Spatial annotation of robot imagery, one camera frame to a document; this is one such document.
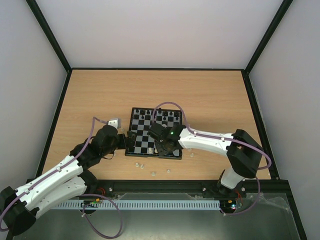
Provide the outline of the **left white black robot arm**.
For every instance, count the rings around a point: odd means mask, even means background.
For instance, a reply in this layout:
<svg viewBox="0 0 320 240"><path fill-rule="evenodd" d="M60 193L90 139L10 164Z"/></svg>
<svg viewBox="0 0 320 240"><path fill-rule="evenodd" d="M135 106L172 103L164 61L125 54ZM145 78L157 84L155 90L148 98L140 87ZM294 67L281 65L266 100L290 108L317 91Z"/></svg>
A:
<svg viewBox="0 0 320 240"><path fill-rule="evenodd" d="M107 155L135 144L137 133L119 134L116 127L104 125L96 135L90 134L56 166L13 189L0 193L0 221L13 236L31 228L37 219L58 204L81 195L94 194L98 179L90 172Z"/></svg>

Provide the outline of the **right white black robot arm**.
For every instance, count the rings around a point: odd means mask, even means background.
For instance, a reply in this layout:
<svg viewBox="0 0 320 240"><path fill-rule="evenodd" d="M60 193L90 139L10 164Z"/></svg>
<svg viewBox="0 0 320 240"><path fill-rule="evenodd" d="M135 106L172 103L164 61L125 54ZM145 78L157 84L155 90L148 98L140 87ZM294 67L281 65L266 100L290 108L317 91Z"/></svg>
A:
<svg viewBox="0 0 320 240"><path fill-rule="evenodd" d="M230 167L219 177L217 190L224 196L233 193L244 179L254 179L257 171L268 169L272 160L262 147L244 130L213 133L192 129L183 124L164 127L153 123L147 135L154 139L160 156L175 150L196 149L228 158Z"/></svg>

